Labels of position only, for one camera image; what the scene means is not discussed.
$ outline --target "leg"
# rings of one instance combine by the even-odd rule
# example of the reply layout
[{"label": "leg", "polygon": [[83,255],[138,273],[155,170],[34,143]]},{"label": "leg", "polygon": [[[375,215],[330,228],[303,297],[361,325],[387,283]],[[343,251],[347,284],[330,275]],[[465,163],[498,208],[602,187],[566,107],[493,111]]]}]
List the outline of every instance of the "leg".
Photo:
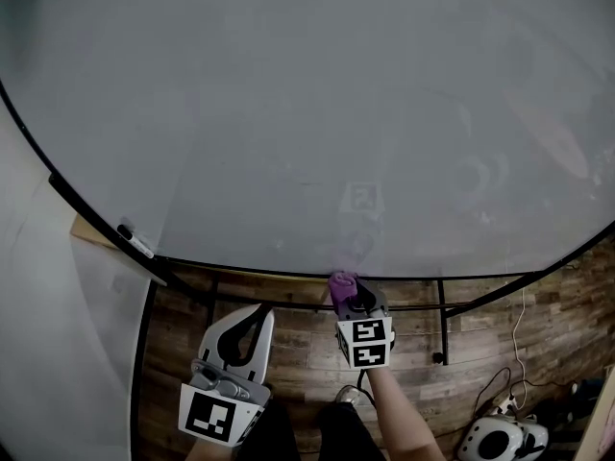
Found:
[{"label": "leg", "polygon": [[243,441],[235,461],[283,459],[299,461],[295,434],[286,409],[270,401],[254,428]]},{"label": "leg", "polygon": [[318,415],[323,434],[320,461],[383,461],[384,456],[349,402],[332,403]]}]

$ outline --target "whiteboard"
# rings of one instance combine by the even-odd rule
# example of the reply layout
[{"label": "whiteboard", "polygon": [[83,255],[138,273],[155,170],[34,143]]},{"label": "whiteboard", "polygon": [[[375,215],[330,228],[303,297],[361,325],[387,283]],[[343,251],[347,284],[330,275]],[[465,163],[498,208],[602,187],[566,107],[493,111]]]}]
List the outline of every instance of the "whiteboard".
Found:
[{"label": "whiteboard", "polygon": [[0,0],[0,78],[159,255],[541,270],[615,218],[615,0]]}]

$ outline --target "metal stand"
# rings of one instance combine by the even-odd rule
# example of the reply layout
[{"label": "metal stand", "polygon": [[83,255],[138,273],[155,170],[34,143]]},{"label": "metal stand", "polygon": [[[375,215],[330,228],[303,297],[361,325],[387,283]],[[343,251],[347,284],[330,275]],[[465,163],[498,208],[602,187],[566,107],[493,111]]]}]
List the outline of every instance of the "metal stand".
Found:
[{"label": "metal stand", "polygon": [[442,352],[433,354],[433,362],[436,364],[449,365],[449,327],[446,318],[446,300],[444,298],[444,283],[438,281],[438,300],[440,301],[440,335],[442,336]]}]

